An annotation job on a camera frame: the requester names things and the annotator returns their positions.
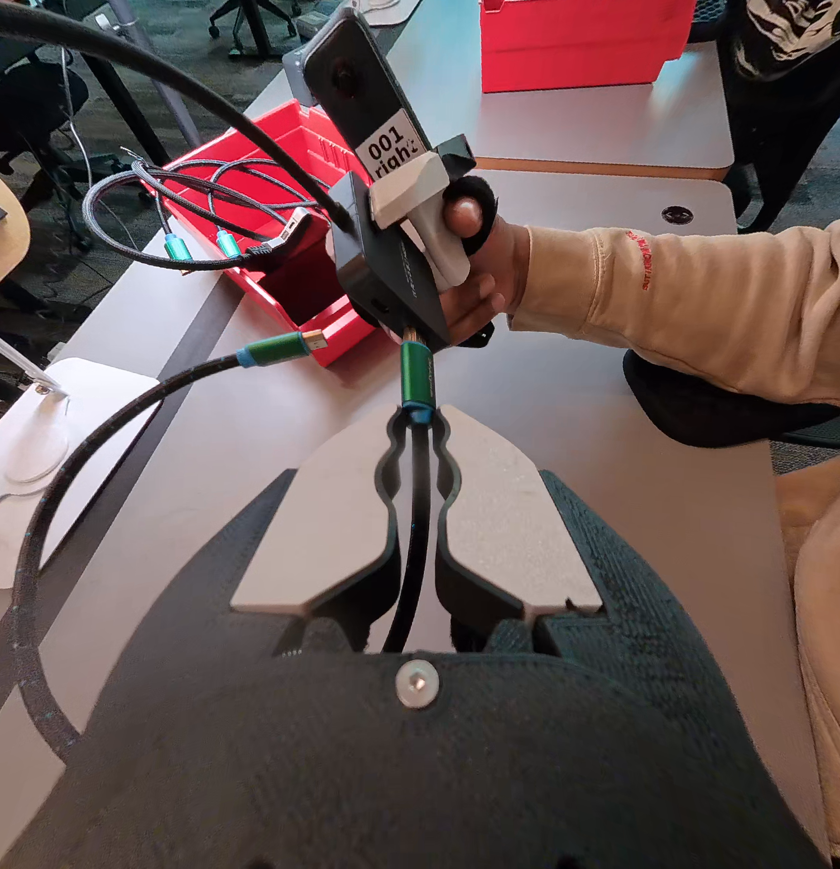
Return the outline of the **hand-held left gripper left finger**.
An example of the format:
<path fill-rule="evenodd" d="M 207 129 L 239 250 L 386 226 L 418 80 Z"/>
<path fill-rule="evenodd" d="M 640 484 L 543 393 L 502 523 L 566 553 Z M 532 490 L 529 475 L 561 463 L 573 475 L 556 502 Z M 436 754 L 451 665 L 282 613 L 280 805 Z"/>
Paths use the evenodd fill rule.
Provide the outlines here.
<path fill-rule="evenodd" d="M 394 496 L 404 443 L 402 409 L 382 405 L 318 447 L 288 483 L 230 607 L 329 618 L 366 648 L 401 589 Z"/>

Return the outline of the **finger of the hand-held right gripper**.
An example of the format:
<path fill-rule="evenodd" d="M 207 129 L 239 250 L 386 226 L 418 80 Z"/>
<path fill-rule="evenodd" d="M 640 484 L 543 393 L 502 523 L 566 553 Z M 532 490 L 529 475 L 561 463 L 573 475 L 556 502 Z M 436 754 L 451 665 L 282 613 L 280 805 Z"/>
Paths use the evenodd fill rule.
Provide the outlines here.
<path fill-rule="evenodd" d="M 371 186 L 371 216 L 377 227 L 409 225 L 408 236 L 425 255 L 438 289 L 459 286 L 470 272 L 460 237 L 444 221 L 443 192 L 449 183 L 441 156 L 429 151 Z"/>

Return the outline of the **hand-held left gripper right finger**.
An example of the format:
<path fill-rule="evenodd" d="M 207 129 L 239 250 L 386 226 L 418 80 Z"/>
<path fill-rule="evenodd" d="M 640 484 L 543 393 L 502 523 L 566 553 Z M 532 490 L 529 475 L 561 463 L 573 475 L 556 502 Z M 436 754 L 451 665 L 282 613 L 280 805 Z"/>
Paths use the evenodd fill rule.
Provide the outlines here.
<path fill-rule="evenodd" d="M 521 450 L 453 405 L 434 421 L 438 490 L 435 583 L 458 627 L 483 640 L 502 621 L 603 607 L 541 472 Z"/>

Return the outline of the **red plastic bin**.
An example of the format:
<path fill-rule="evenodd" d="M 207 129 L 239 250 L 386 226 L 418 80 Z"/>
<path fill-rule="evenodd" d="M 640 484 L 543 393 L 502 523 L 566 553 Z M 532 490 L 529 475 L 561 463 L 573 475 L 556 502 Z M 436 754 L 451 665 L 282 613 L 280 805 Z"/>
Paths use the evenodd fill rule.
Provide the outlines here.
<path fill-rule="evenodd" d="M 305 108 L 292 99 L 255 120 L 322 188 L 328 189 L 349 171 L 369 177 L 336 126 L 319 108 Z M 327 346 L 313 356 L 323 367 L 344 355 L 372 331 L 342 290 L 336 267 L 326 250 L 327 216 L 317 211 L 307 191 L 240 133 L 230 131 L 190 151 L 166 169 L 185 177 L 215 180 L 260 203 L 265 210 L 213 198 L 214 218 L 197 215 L 179 202 L 165 201 L 168 214 L 192 235 L 207 257 L 221 259 L 218 234 L 228 232 L 241 253 L 258 245 L 245 230 L 273 241 L 299 208 L 313 215 L 309 232 L 277 267 L 233 267 L 224 276 L 261 310 L 288 330 L 321 330 Z"/>

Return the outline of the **person's right forearm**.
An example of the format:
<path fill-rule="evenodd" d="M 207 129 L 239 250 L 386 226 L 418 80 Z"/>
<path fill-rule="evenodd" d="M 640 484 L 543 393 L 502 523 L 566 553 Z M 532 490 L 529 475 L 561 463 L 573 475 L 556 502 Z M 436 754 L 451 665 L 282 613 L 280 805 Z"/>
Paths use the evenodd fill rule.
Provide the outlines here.
<path fill-rule="evenodd" d="M 840 220 L 779 234 L 528 233 L 512 330 L 631 349 L 732 393 L 840 407 Z"/>

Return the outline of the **person's right hand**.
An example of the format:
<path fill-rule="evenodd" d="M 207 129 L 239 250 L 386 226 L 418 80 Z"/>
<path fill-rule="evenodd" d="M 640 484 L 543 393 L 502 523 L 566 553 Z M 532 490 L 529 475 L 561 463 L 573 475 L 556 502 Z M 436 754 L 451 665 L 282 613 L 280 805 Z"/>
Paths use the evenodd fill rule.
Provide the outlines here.
<path fill-rule="evenodd" d="M 528 229 L 498 215 L 490 235 L 469 257 L 469 276 L 440 294 L 452 346 L 484 329 L 498 315 L 516 314 L 526 287 L 530 255 Z"/>

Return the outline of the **black office chair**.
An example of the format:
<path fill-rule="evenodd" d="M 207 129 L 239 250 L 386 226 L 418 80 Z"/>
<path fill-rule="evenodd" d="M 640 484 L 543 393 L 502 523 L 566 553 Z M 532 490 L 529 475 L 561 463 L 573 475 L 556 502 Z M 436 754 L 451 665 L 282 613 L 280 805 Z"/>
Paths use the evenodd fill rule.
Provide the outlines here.
<path fill-rule="evenodd" d="M 232 46 L 229 51 L 231 60 L 281 61 L 283 55 L 298 45 L 296 20 L 302 15 L 300 2 L 273 1 L 227 1 L 219 6 L 208 18 L 208 35 L 216 40 L 221 36 L 218 22 L 229 13 L 235 12 L 232 27 Z M 284 22 L 286 37 L 278 44 L 270 39 L 262 18 L 267 12 Z"/>
<path fill-rule="evenodd" d="M 88 101 L 87 84 L 69 70 L 70 63 L 66 57 L 61 63 L 33 57 L 0 74 L 0 174 L 11 176 L 14 160 L 31 157 L 36 172 L 21 196 L 24 212 L 56 198 L 67 222 L 69 246 L 87 253 L 92 241 L 76 208 L 84 198 L 78 184 L 94 184 L 129 166 L 118 155 L 91 154 L 82 146 L 82 158 L 74 160 L 53 144 L 52 135 L 68 131 Z"/>
<path fill-rule="evenodd" d="M 723 181 L 736 216 L 752 201 L 748 169 L 762 200 L 741 234 L 770 228 L 840 119 L 840 39 L 799 62 L 764 63 L 748 52 L 754 32 L 746 2 L 729 2 L 717 42 L 734 152 Z"/>

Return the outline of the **red bin with white label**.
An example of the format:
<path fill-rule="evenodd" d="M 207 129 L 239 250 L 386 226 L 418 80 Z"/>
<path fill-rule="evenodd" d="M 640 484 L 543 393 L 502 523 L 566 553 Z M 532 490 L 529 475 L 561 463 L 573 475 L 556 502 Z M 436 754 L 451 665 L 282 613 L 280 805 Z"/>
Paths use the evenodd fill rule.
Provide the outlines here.
<path fill-rule="evenodd" d="M 686 46 L 695 1 L 480 1 L 484 93 L 651 83 Z"/>

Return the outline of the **white and wooden stand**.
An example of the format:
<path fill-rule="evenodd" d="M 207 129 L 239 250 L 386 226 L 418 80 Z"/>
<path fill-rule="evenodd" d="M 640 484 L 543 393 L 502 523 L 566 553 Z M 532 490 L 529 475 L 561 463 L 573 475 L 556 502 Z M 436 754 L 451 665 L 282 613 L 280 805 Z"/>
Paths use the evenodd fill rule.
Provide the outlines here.
<path fill-rule="evenodd" d="M 30 228 L 20 201 L 0 180 L 0 281 L 29 248 Z M 0 337 L 0 354 L 31 380 L 0 420 L 0 589 L 10 589 L 24 534 L 37 498 L 45 494 L 63 462 L 82 441 L 123 406 L 143 395 L 157 380 L 143 375 L 66 358 L 41 368 Z M 104 444 L 104 458 L 83 471 L 58 508 L 47 534 L 43 559 L 50 557 L 153 414 Z"/>

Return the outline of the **person's torso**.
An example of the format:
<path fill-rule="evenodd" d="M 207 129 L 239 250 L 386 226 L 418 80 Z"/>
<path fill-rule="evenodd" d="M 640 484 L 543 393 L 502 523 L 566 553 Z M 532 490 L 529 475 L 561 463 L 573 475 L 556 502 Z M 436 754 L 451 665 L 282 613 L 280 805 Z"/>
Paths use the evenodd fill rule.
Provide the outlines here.
<path fill-rule="evenodd" d="M 827 838 L 840 863 L 840 455 L 779 476 L 776 498 Z"/>

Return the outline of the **black and white patterned jacket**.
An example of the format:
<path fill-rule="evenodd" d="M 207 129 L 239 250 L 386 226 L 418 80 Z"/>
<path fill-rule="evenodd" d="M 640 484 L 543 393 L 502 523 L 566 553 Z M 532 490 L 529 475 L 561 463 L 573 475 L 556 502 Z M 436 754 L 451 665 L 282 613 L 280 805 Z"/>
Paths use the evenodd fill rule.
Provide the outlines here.
<path fill-rule="evenodd" d="M 748 52 L 776 63 L 799 62 L 840 39 L 840 1 L 747 1 L 754 38 Z"/>

